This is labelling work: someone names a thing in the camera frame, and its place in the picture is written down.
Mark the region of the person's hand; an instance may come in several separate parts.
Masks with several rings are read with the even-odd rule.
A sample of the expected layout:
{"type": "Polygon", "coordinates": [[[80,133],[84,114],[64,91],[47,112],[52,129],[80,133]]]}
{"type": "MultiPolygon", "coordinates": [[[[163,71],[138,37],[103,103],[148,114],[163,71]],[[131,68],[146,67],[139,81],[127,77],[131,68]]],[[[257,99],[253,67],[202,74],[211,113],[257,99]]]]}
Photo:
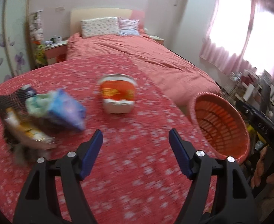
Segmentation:
{"type": "Polygon", "coordinates": [[[270,146],[261,151],[250,185],[254,198],[258,197],[267,185],[274,185],[274,150],[270,146]]]}

